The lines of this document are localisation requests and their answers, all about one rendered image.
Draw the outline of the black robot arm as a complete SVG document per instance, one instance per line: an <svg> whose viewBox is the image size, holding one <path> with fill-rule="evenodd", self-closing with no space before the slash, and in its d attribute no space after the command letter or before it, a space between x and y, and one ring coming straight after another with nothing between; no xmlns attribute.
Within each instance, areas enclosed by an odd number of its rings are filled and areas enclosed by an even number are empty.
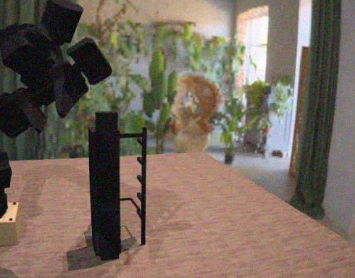
<svg viewBox="0 0 355 278"><path fill-rule="evenodd" d="M56 52L62 56L64 43L71 43L83 8L68 0L48 0L41 22L17 24L0 29L0 48L3 65L17 72L20 82L38 65L57 63ZM12 169L6 151L0 149L0 218L9 208L4 188L9 188Z"/></svg>

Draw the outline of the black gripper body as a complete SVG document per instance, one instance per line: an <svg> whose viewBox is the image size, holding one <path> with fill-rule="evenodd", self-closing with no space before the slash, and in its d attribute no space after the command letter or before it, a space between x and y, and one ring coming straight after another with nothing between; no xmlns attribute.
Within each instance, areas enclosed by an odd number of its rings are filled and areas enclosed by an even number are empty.
<svg viewBox="0 0 355 278"><path fill-rule="evenodd" d="M71 56L75 64L72 67L85 82L83 73L88 78L90 85L96 85L102 80L108 78L112 74L112 68L100 48L92 38L84 38L66 50L67 55ZM57 65L62 60L56 52ZM29 128L28 124L16 114L7 103L7 99L22 89L28 97L39 108L47 107L55 102L54 83L51 78L49 69L54 67L51 62L44 62L38 65L32 72L28 73L24 80L28 88L18 88L15 92L9 94L4 92L0 95L0 130L9 138L15 138Z"/></svg>

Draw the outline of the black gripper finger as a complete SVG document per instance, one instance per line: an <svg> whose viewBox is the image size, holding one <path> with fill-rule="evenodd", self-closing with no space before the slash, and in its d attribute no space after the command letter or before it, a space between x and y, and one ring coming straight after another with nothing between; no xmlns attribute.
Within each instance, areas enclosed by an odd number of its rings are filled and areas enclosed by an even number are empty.
<svg viewBox="0 0 355 278"><path fill-rule="evenodd" d="M88 91L88 86L68 60L49 69L55 90L57 114L64 119L75 103Z"/></svg>
<svg viewBox="0 0 355 278"><path fill-rule="evenodd" d="M19 89L7 99L7 103L20 118L33 127L38 134L42 133L47 116L35 105L28 95Z"/></svg>

